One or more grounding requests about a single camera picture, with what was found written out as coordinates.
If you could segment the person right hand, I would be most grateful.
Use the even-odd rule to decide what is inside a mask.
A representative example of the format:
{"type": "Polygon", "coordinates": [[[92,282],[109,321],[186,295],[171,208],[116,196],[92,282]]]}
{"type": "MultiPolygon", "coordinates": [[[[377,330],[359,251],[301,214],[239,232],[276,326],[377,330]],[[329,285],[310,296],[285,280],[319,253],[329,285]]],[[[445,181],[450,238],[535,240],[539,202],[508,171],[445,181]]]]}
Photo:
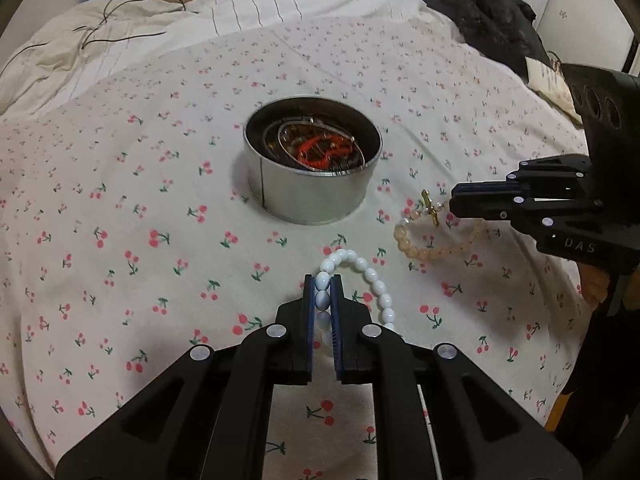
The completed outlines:
{"type": "Polygon", "coordinates": [[[610,277],[594,266],[588,266],[585,263],[578,263],[577,266],[580,277],[580,293],[591,310],[594,311],[608,298],[610,277]]]}

